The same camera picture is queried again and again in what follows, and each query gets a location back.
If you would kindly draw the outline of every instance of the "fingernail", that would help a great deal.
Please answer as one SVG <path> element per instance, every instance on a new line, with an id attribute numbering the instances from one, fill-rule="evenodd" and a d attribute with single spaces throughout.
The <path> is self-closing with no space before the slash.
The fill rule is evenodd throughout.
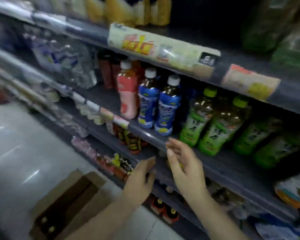
<path id="1" fill-rule="evenodd" d="M 171 149 L 168 149 L 167 154 L 168 154 L 168 156 L 173 156 L 173 151 Z"/>

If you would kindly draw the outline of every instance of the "supermarket aisle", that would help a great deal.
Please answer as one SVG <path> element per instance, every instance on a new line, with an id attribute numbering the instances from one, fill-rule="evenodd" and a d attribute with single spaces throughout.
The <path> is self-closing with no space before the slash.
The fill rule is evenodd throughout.
<path id="1" fill-rule="evenodd" d="M 8 239 L 30 239 L 31 208 L 76 168 L 95 171 L 18 103 L 0 106 L 0 228 Z M 104 190 L 113 197 L 121 191 L 111 181 Z M 114 239 L 183 238 L 140 207 Z"/>

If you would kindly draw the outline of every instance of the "pink bottle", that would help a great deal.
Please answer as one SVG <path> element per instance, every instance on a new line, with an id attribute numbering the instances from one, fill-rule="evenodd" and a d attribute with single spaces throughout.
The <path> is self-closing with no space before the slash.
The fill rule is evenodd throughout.
<path id="1" fill-rule="evenodd" d="M 130 60 L 120 63 L 121 71 L 118 74 L 118 91 L 121 100 L 121 115 L 126 119 L 133 119 L 138 114 L 138 77 L 132 69 Z"/>

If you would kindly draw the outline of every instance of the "left hand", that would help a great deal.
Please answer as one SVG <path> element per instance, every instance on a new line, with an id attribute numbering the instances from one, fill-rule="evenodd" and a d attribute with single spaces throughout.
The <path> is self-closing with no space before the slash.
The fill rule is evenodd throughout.
<path id="1" fill-rule="evenodd" d="M 138 208 L 150 195 L 156 174 L 149 173 L 147 182 L 146 174 L 155 165 L 156 159 L 147 159 L 139 162 L 129 176 L 122 196 L 128 200 L 134 208 Z"/>

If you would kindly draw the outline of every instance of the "hand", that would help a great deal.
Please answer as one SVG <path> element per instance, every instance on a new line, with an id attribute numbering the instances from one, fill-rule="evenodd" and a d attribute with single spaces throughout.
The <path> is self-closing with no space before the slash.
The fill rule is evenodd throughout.
<path id="1" fill-rule="evenodd" d="M 125 197 L 134 208 L 138 208 L 150 195 L 156 174 L 149 173 L 147 182 L 146 174 L 155 165 L 156 158 L 149 158 L 139 162 L 128 178 L 123 190 Z"/>
<path id="2" fill-rule="evenodd" d="M 174 181 L 188 204 L 208 196 L 202 163 L 193 150 L 173 138 L 166 142 L 166 148 Z"/>

